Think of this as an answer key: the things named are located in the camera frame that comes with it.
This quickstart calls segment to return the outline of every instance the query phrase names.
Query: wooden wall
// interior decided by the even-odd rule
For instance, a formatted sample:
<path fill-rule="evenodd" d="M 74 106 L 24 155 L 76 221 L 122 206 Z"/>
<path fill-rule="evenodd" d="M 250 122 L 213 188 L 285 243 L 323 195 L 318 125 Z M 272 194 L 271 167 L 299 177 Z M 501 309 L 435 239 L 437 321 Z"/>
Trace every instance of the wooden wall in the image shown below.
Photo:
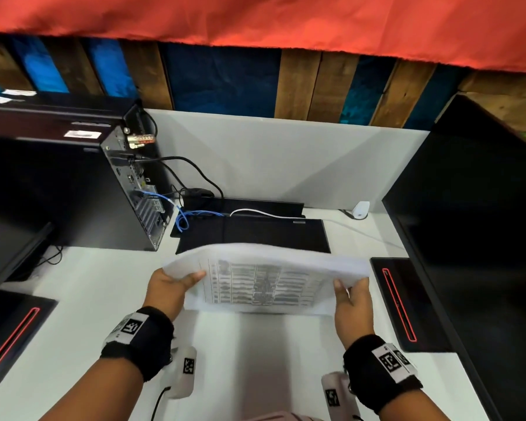
<path fill-rule="evenodd" d="M 301 49 L 0 35 L 0 88 L 139 96 L 155 109 L 421 130 L 461 91 L 526 131 L 526 74 Z"/>

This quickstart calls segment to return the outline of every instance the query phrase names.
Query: sheet of paper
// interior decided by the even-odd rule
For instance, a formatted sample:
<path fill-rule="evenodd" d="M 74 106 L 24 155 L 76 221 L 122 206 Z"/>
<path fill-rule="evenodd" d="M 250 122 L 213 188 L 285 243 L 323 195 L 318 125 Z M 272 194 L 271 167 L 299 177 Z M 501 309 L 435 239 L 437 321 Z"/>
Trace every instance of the sheet of paper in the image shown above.
<path fill-rule="evenodd" d="M 178 278 L 207 272 L 187 293 L 186 309 L 291 314 L 333 314 L 333 279 L 352 286 L 370 275 L 366 259 L 259 244 L 206 245 L 164 270 Z"/>

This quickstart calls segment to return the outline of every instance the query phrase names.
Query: cable connector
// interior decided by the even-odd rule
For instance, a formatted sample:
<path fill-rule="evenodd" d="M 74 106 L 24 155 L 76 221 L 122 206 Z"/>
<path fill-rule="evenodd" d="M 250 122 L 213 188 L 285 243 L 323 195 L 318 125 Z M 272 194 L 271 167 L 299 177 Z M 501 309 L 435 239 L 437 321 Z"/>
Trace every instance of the cable connector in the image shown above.
<path fill-rule="evenodd" d="M 128 147 L 131 149 L 141 148 L 149 143 L 155 143 L 153 134 L 131 134 L 127 136 Z"/>

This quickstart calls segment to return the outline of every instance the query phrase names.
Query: black wristband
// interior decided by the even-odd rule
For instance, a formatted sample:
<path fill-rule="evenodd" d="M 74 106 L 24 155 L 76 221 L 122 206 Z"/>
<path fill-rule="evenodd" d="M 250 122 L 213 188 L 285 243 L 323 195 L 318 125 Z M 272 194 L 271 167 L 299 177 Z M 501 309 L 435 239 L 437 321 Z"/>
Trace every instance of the black wristband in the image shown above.
<path fill-rule="evenodd" d="M 399 395 L 423 387 L 418 378 L 406 370 L 405 363 L 409 364 L 409 361 L 405 359 L 404 363 L 398 359 L 403 355 L 395 356 L 388 349 L 385 355 L 372 353 L 385 343 L 377 335 L 366 335 L 355 341 L 343 356 L 352 392 L 363 405 L 377 414 Z M 392 375 L 396 369 L 405 376 L 399 382 Z"/>
<path fill-rule="evenodd" d="M 145 314 L 148 318 L 140 322 L 140 328 L 133 333 L 130 342 L 125 344 L 109 341 L 103 347 L 100 357 L 128 359 L 139 369 L 146 382 L 170 363 L 174 328 L 172 321 L 154 307 L 143 307 L 135 313 Z M 109 337 L 121 330 L 126 332 L 124 328 L 123 323 L 119 324 Z"/>

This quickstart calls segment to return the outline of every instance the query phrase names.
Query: white partition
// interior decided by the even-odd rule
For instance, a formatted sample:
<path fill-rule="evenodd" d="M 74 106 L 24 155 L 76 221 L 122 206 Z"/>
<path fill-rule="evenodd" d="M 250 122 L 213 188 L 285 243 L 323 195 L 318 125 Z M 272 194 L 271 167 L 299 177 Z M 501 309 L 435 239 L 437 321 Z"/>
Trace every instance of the white partition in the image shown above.
<path fill-rule="evenodd" d="M 273 118 L 148 110 L 163 156 L 186 156 L 231 198 L 352 209 L 381 199 L 427 131 Z M 187 187 L 217 191 L 183 161 L 169 165 Z"/>

